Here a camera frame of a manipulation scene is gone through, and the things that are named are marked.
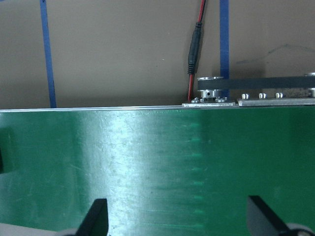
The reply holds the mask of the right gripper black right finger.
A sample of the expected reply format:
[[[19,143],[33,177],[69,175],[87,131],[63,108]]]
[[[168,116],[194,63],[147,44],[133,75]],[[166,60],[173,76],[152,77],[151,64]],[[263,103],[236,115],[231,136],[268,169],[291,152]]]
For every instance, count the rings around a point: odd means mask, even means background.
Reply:
[[[248,196],[246,223],[251,236],[282,236],[290,231],[260,196]]]

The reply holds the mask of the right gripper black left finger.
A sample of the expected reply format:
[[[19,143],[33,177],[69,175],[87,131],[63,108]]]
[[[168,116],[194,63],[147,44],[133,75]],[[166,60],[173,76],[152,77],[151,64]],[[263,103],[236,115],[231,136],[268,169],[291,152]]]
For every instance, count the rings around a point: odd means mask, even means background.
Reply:
[[[77,236],[106,236],[109,231],[107,199],[95,199],[76,231]]]

